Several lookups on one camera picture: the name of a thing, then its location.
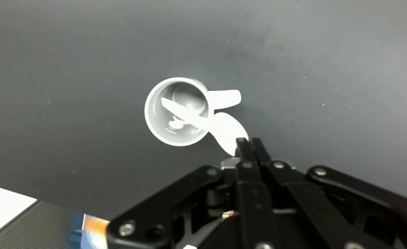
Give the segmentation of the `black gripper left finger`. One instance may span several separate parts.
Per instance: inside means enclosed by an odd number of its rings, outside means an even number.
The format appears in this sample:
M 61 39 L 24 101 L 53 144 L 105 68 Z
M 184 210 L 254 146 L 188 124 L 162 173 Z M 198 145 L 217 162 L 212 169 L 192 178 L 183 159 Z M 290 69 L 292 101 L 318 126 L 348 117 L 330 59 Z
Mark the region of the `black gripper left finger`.
M 238 140 L 236 193 L 245 249 L 275 249 L 274 214 L 268 187 L 247 138 Z

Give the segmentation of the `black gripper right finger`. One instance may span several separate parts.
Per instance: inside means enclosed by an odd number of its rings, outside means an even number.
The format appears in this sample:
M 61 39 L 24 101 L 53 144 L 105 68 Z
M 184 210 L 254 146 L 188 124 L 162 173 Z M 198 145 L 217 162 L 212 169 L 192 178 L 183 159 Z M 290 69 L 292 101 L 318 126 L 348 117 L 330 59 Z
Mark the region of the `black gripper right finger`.
M 345 220 L 323 189 L 286 162 L 272 160 L 258 138 L 254 138 L 253 144 L 263 169 L 272 178 L 272 185 L 282 189 L 285 196 L 296 205 L 311 225 L 312 234 L 327 249 L 347 249 L 352 245 L 362 249 L 377 247 L 373 238 L 358 231 Z

